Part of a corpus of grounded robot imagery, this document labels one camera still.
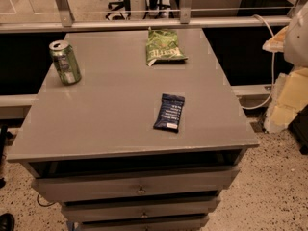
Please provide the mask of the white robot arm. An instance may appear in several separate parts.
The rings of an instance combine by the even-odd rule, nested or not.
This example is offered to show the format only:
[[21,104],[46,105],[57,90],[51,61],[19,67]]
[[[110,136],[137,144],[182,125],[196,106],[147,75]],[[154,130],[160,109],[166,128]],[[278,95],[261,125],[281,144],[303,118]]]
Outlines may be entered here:
[[267,132],[278,133],[308,105],[308,2],[288,26],[264,43],[263,49],[281,52],[293,65],[289,74],[280,73],[276,79],[264,121]]

